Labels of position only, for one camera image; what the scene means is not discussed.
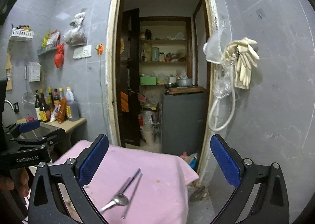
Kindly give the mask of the left hand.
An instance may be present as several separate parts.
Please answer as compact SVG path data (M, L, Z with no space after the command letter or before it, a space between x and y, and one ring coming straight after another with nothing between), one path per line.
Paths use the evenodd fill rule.
M13 190L14 188L18 191L21 198L29 195L29 175L25 168L17 170L16 179L13 181L7 174L1 174L0 187L3 190Z

